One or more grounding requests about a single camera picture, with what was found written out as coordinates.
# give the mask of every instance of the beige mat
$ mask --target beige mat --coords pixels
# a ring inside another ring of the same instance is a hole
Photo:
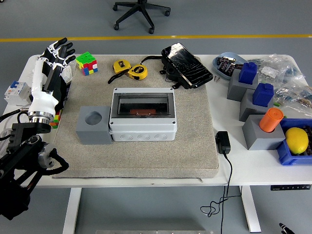
[[[211,178],[218,172],[215,137],[205,86],[175,90],[177,133],[174,141],[113,142],[82,145],[75,132],[81,106],[111,106],[117,87],[171,87],[159,73],[160,60],[148,60],[148,77],[141,81],[114,75],[116,60],[139,64],[142,56],[95,56],[98,72],[87,77],[77,68],[65,105],[55,144],[70,168],[55,177],[161,177]]]

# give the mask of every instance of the plastic bag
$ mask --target plastic bag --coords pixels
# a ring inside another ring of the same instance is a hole
[[[288,55],[270,55],[255,59],[258,66],[259,82],[272,84],[275,88],[291,80],[304,80],[304,75]]]
[[[273,54],[250,61],[258,67],[258,81],[273,85],[274,102],[281,105],[281,109],[312,117],[312,88],[307,86],[292,57]]]

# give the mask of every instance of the yellow floor line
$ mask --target yellow floor line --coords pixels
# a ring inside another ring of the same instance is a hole
[[[68,37],[69,40],[152,40],[152,39],[252,39],[252,38],[312,38],[312,34],[254,34],[254,35],[176,35],[176,36],[115,36]],[[56,41],[60,38],[2,38],[0,42]]]

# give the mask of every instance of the table leg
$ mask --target table leg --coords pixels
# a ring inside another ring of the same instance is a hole
[[[250,186],[241,186],[242,200],[247,218],[248,228],[251,233],[260,233],[261,228],[258,215],[254,206],[254,199]]]
[[[75,233],[81,189],[82,188],[72,188],[70,190],[66,218],[65,218],[64,228],[63,228],[63,234]]]

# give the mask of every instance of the cracked phone screen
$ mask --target cracked phone screen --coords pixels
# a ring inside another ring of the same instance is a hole
[[[212,74],[182,44],[176,43],[163,50],[171,65],[191,83],[211,80]]]

